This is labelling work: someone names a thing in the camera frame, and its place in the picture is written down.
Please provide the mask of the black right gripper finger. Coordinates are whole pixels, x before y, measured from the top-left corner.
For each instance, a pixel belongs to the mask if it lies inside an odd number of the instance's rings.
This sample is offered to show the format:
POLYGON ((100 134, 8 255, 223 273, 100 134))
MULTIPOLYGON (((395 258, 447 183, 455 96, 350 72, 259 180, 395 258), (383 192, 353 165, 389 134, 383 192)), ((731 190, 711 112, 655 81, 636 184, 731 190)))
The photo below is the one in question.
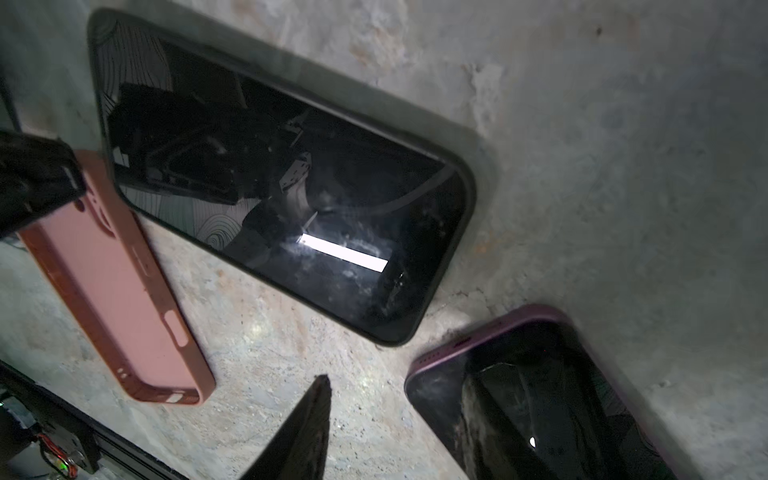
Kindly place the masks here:
POLYGON ((317 376, 241 479, 322 479, 330 435, 332 388, 317 376))

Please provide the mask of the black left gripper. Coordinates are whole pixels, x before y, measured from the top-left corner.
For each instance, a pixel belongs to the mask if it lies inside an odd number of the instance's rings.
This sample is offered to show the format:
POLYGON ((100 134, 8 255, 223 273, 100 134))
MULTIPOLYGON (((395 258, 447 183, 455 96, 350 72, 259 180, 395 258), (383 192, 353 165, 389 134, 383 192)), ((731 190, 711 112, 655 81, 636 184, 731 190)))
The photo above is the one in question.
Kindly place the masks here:
POLYGON ((86 185, 74 151, 60 140, 1 132, 1 235, 82 197, 86 185))

